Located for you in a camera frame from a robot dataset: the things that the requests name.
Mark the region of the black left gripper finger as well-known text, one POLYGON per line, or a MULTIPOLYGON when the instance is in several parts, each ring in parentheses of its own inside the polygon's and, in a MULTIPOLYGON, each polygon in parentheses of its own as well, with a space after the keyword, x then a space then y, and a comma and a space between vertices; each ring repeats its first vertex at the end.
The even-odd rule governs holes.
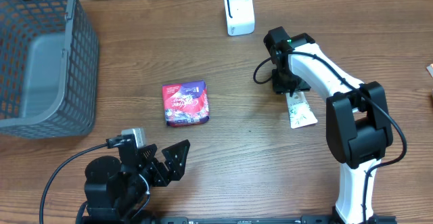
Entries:
POLYGON ((190 142, 186 139, 162 150, 169 180, 179 181, 184 176, 189 148, 190 142))
POLYGON ((144 148, 140 148, 138 151, 138 155, 142 165, 149 164, 154 159, 156 151, 156 144, 151 144, 145 146, 144 148))

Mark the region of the white conditioner tube gold cap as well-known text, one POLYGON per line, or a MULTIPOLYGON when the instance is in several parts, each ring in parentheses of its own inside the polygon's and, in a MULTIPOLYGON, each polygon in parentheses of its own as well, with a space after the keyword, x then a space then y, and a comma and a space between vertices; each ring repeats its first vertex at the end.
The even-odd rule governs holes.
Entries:
POLYGON ((287 93, 286 101, 292 129, 315 125, 318 122, 303 92, 294 92, 292 95, 287 93))

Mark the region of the red purple pad pack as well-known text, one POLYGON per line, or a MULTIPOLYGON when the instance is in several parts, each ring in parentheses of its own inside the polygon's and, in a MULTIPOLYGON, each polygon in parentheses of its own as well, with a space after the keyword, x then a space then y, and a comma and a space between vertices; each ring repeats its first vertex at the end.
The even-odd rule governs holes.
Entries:
POLYGON ((162 86, 166 124, 170 127, 198 125, 210 119, 205 81, 162 86))

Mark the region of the small orange snack packet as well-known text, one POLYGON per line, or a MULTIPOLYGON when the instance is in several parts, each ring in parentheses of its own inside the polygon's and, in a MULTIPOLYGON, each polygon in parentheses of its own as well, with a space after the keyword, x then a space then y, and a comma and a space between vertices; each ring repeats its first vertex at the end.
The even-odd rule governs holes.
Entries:
POLYGON ((430 76, 433 77, 433 64, 427 66, 426 70, 430 73, 430 76))

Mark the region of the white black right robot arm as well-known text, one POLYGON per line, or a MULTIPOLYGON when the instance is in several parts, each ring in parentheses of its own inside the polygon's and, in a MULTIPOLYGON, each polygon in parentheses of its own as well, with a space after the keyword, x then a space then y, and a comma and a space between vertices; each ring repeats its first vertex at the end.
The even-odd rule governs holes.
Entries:
POLYGON ((306 33, 290 37, 283 27, 263 43, 276 66, 273 90, 284 94, 292 128, 316 123, 304 93, 315 90, 325 101, 326 141, 340 164, 339 194, 329 217, 303 217, 303 223, 396 223, 372 208, 377 167, 393 136, 383 87, 345 73, 306 33))

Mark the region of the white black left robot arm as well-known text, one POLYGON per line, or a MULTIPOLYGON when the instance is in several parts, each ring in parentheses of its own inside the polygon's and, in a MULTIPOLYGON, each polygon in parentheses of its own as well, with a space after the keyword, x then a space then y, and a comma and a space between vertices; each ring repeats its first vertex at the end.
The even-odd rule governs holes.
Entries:
POLYGON ((85 169, 87 201, 80 208, 77 223, 157 223, 145 210, 152 187, 166 187, 185 174, 189 140, 162 150, 156 157, 156 145, 139 146, 133 136, 119 135, 106 140, 119 157, 102 156, 85 169))

